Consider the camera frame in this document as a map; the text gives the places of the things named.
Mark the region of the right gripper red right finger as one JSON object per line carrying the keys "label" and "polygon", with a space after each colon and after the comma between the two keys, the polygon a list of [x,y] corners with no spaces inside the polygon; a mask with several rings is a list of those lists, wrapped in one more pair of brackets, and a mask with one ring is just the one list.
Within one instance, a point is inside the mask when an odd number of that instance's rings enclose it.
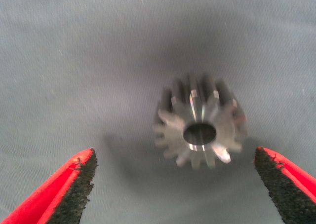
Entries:
{"label": "right gripper red right finger", "polygon": [[257,147],[255,169],[285,224],[316,222],[316,179],[284,155]]}

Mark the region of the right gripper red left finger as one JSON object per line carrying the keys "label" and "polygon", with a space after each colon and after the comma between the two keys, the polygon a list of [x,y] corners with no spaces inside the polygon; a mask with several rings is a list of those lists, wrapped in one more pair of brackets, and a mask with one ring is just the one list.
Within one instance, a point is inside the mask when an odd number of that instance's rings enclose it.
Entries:
{"label": "right gripper red left finger", "polygon": [[96,152],[73,155],[18,205],[4,224],[78,224],[89,202],[97,168]]}

